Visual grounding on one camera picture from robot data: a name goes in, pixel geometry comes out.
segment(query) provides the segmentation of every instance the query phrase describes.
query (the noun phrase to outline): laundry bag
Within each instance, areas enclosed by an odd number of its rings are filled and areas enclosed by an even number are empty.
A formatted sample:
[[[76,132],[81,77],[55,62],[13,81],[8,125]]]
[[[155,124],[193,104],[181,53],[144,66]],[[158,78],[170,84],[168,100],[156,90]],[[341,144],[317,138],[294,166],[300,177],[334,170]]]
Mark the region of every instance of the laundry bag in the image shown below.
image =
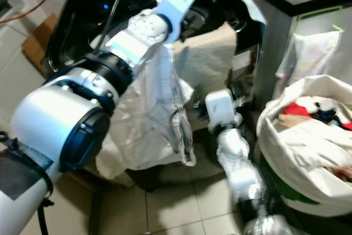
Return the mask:
[[[331,161],[332,163],[338,161],[337,163],[352,166],[351,160],[348,157],[339,160],[340,153],[334,148],[323,150],[324,146],[330,146],[329,139],[324,139],[322,142],[319,137],[311,138],[311,135],[307,133],[304,135],[305,131],[302,130],[302,134],[297,134],[293,139],[296,142],[295,146],[298,147],[292,148],[283,139],[283,134],[277,130],[276,122],[279,115],[302,97],[324,97],[335,100],[344,106],[348,114],[352,114],[352,86],[328,75],[310,76],[295,82],[287,87],[278,99],[270,101],[258,119],[257,144],[264,158],[262,160],[265,161],[265,164],[261,163],[261,166],[265,168],[266,165],[269,168],[278,186],[285,186],[279,191],[283,201],[289,207],[325,217],[348,214],[352,212],[352,184],[338,178],[324,165],[303,166],[302,159],[305,161],[310,154],[316,155],[322,150],[330,152],[329,155],[321,158],[322,163],[329,164]],[[314,120],[314,122],[330,129],[330,126],[321,121]],[[313,134],[324,138],[325,128],[322,128]],[[352,131],[336,127],[336,132],[342,133],[344,139],[341,141],[345,142],[345,150],[349,152],[351,148],[352,151]],[[300,142],[309,139],[315,139],[311,144],[312,148],[301,148]]]

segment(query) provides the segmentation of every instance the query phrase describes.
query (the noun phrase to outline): tile floor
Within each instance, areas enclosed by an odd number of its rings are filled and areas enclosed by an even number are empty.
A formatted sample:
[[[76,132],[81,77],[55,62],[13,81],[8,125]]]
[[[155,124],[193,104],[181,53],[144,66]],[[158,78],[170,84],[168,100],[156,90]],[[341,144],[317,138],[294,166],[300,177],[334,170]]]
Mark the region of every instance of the tile floor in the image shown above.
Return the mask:
[[[152,193],[111,187],[102,199],[99,235],[239,235],[241,219],[231,205],[224,173]]]

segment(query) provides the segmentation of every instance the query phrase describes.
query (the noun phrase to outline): laundry basket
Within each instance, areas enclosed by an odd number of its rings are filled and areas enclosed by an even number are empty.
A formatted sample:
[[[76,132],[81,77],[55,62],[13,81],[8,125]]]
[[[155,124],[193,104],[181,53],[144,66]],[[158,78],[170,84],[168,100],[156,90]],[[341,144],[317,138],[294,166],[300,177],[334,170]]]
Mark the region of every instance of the laundry basket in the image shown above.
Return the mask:
[[[352,212],[352,185],[323,167],[301,167],[277,132],[274,122],[302,96],[335,99],[352,109],[352,86],[327,75],[303,78],[267,104],[257,123],[260,166],[276,182],[284,202],[307,214],[332,217]]]

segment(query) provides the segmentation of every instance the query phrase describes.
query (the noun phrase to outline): cardboard box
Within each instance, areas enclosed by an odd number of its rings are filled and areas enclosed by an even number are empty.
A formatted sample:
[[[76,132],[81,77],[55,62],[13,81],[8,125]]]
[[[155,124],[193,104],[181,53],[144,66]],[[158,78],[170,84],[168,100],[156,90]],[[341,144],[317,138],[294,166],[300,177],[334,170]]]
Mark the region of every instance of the cardboard box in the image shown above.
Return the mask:
[[[43,75],[46,76],[46,69],[42,62],[45,49],[49,42],[51,33],[54,30],[57,17],[51,14],[34,32],[22,43],[22,52],[28,61]]]

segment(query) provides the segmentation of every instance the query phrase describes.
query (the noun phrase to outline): white bag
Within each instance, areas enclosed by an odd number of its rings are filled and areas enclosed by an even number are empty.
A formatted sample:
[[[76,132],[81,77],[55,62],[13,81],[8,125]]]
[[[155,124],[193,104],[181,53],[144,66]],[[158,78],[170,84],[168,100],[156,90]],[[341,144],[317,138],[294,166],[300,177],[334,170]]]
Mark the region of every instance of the white bag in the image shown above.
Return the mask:
[[[278,115],[302,96],[330,97],[352,109],[352,86],[328,75],[303,78],[286,88],[280,98],[269,102],[261,113],[257,123],[259,148],[281,180],[302,195],[321,203],[320,209],[310,209],[308,213],[320,216],[346,214],[352,211],[352,186],[323,167],[307,170],[299,166],[273,125]]]

